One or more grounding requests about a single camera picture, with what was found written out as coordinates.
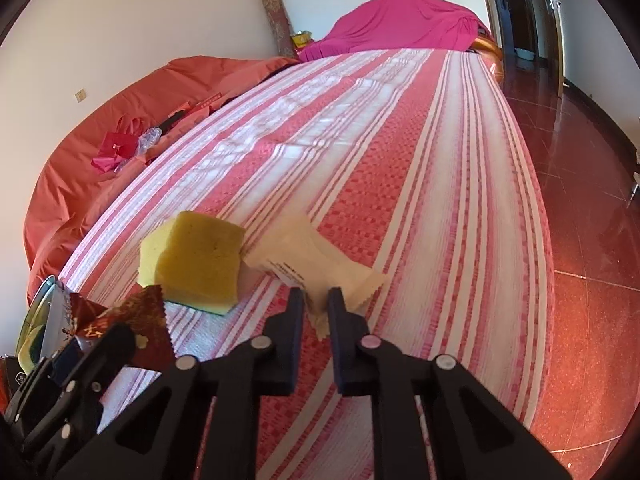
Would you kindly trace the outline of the red gift bag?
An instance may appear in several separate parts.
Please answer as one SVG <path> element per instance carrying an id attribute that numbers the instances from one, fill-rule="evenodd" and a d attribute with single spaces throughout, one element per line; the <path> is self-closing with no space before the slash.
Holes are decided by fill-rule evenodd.
<path id="1" fill-rule="evenodd" d="M 119 117 L 113 128 L 104 134 L 91 166 L 101 174 L 114 171 L 119 162 L 134 154 L 138 137 L 149 128 L 149 122 L 143 117 L 131 117 L 127 114 Z"/>

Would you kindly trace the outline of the yellow sponge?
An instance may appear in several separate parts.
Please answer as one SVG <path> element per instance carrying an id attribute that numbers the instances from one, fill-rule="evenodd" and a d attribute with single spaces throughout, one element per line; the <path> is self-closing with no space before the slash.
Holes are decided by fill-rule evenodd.
<path id="1" fill-rule="evenodd" d="M 160 286 L 173 304 L 227 314 L 239 301 L 245 230 L 195 211 L 181 211 L 142 240 L 138 284 Z"/>

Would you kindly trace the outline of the red flat box on sofa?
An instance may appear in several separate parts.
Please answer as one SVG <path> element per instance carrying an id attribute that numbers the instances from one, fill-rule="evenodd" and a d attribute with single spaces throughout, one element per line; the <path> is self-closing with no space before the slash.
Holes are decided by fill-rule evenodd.
<path id="1" fill-rule="evenodd" d="M 206 116 L 210 114 L 213 109 L 213 106 L 222 98 L 222 94 L 220 92 L 213 93 L 204 100 L 190 103 L 185 102 L 181 106 L 179 106 L 172 114 L 170 114 L 166 118 L 166 122 L 168 125 L 175 125 L 179 120 L 188 117 L 193 114 L 200 114 L 203 112 Z"/>

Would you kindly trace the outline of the round metal tin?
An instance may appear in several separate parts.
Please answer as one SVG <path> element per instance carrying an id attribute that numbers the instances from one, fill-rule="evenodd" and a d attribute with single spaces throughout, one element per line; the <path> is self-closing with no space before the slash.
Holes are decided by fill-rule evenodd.
<path id="1" fill-rule="evenodd" d="M 54 275 L 38 288 L 29 305 L 15 354 L 22 371 L 28 375 L 42 358 L 50 358 L 70 339 L 70 290 Z"/>

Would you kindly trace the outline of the wooden door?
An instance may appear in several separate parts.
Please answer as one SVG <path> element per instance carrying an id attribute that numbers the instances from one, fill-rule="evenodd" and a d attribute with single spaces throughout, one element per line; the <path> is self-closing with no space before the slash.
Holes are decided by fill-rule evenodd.
<path id="1" fill-rule="evenodd" d="M 564 54 L 559 0 L 485 0 L 492 34 L 510 78 L 517 70 L 537 77 L 559 98 L 564 89 Z"/>

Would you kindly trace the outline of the orange covered sofa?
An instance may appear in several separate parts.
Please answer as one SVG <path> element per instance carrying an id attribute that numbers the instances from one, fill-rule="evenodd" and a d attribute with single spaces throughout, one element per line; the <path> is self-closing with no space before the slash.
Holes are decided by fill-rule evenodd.
<path id="1" fill-rule="evenodd" d="M 130 183 L 191 128 L 286 68 L 292 58 L 175 58 L 117 93 L 61 141 L 36 182 L 24 223 L 26 297 L 59 274 Z"/>

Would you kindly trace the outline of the dark red snack packet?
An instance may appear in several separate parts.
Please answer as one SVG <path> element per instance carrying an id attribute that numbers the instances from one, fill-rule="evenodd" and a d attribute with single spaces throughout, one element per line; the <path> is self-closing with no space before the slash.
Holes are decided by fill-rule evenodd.
<path id="1" fill-rule="evenodd" d="M 109 308 L 72 292 L 70 319 L 70 333 L 87 344 L 97 341 L 112 326 L 126 324 L 134 333 L 136 344 L 130 366 L 162 372 L 175 362 L 160 285 L 146 286 Z"/>

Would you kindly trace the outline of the yellow tin can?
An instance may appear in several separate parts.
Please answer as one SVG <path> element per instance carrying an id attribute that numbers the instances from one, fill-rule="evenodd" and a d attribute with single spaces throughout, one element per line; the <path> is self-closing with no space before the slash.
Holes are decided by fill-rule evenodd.
<path id="1" fill-rule="evenodd" d="M 309 30 L 301 30 L 300 32 L 296 32 L 291 36 L 291 39 L 292 39 L 294 50 L 296 52 L 304 50 L 306 47 L 308 47 L 310 44 L 314 42 L 314 40 L 312 39 L 311 32 Z"/>

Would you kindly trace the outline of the wall socket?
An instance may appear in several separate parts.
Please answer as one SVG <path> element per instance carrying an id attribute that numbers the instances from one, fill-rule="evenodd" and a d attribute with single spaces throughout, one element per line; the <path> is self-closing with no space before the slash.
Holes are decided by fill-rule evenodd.
<path id="1" fill-rule="evenodd" d="M 75 99 L 78 103 L 82 102 L 87 97 L 85 89 L 80 89 L 75 93 Z"/>

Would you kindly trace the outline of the beige snack packet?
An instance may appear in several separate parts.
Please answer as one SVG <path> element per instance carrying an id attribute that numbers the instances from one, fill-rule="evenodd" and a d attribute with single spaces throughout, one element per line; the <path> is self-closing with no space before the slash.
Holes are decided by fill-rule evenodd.
<path id="1" fill-rule="evenodd" d="M 354 312 L 383 286 L 386 276 L 347 257 L 303 214 L 278 219 L 244 256 L 253 269 L 271 273 L 303 289 L 309 322 L 322 340 L 329 336 L 329 290 L 341 289 L 346 310 Z"/>

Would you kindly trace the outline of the clear plastic bag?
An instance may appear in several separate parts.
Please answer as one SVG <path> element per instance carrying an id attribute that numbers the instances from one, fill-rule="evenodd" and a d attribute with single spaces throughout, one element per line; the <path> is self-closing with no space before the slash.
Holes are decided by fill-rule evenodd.
<path id="1" fill-rule="evenodd" d="M 122 162 L 119 162 L 115 167 L 114 171 L 119 172 L 122 168 L 125 167 L 126 163 L 133 159 L 134 157 L 139 157 L 144 155 L 150 148 L 152 148 L 163 135 L 163 130 L 160 127 L 152 127 L 142 133 L 141 136 L 138 137 L 137 146 L 134 150 L 134 154 L 129 155 L 124 158 Z"/>

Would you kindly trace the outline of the rolled patterned carpet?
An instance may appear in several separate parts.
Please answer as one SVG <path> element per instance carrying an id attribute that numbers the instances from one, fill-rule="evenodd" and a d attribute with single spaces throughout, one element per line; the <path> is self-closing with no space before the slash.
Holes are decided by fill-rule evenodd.
<path id="1" fill-rule="evenodd" d="M 288 19 L 283 0 L 262 0 L 278 55 L 297 58 L 292 39 L 292 25 Z"/>

